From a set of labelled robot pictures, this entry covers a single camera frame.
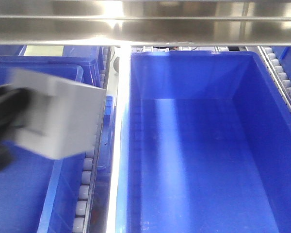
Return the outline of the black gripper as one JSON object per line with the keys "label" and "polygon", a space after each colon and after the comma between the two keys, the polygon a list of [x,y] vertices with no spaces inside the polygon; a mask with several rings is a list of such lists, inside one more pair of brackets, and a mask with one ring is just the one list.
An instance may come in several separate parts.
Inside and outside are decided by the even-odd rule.
{"label": "black gripper", "polygon": [[0,85],[0,171],[13,160],[9,149],[3,144],[9,127],[25,111],[31,101],[31,92],[26,88],[11,88]]}

